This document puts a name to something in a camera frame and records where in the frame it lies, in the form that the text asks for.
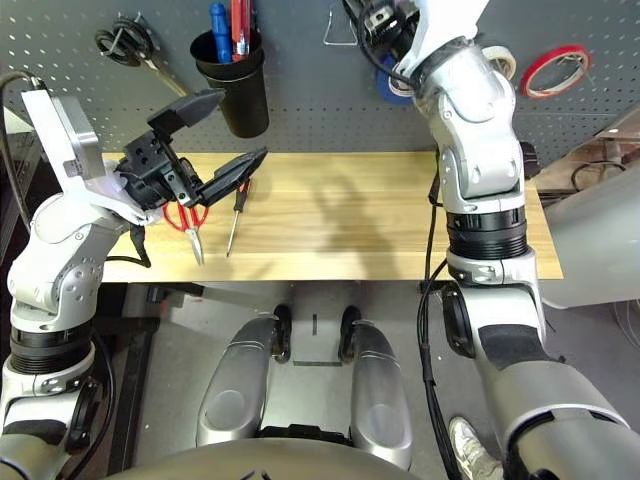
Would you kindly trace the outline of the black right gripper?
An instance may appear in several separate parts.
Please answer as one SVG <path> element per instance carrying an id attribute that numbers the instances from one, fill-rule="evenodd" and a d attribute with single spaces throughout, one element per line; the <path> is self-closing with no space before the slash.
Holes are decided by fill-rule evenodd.
<path id="1" fill-rule="evenodd" d="M 364 31 L 374 50 L 408 50 L 418 25 L 413 1 L 343 0 L 348 13 L 364 13 Z"/>

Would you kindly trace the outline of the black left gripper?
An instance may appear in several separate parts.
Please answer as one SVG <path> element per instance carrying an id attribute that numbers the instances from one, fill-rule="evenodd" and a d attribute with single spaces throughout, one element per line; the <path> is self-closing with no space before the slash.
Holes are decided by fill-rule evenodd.
<path id="1" fill-rule="evenodd" d="M 203 184 L 192 164 L 170 146 L 171 138 L 166 135 L 199 123 L 224 98 L 225 91 L 218 88 L 180 97 L 147 119 L 152 130 L 124 147 L 125 190 L 143 210 L 157 209 L 169 202 L 210 207 L 233 193 L 261 166 L 268 153 L 266 147 L 235 157 Z"/>

